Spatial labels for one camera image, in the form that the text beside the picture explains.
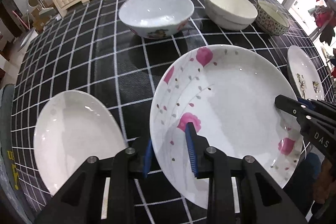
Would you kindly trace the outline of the person right hand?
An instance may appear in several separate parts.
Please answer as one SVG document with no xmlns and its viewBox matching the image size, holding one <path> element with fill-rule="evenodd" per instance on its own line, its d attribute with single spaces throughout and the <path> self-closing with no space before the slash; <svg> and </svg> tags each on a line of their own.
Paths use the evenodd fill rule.
<svg viewBox="0 0 336 224">
<path fill-rule="evenodd" d="M 332 168 L 332 163 L 325 158 L 321 165 L 321 172 L 313 185 L 313 200 L 316 204 L 323 205 L 329 197 L 333 198 L 329 207 L 320 217 L 320 219 L 326 219 L 324 222 L 335 222 L 335 179 L 331 174 Z"/>
</svg>

